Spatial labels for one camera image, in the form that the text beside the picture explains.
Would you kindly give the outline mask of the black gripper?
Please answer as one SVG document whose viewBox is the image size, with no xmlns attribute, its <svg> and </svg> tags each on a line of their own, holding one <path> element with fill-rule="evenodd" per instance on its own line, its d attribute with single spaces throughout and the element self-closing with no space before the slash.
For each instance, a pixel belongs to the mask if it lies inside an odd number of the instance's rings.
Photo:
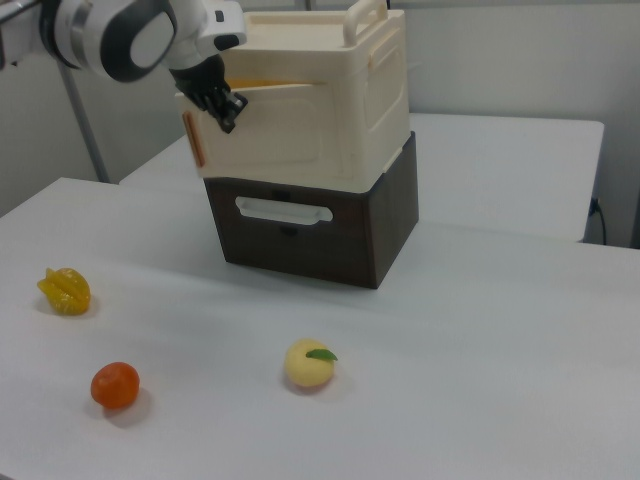
<svg viewBox="0 0 640 480">
<path fill-rule="evenodd" d="M 186 69 L 172 69 L 176 88 L 194 105 L 218 120 L 221 130 L 229 134 L 248 100 L 230 88 L 224 78 L 225 66 L 220 56 L 211 56 Z"/>
</svg>

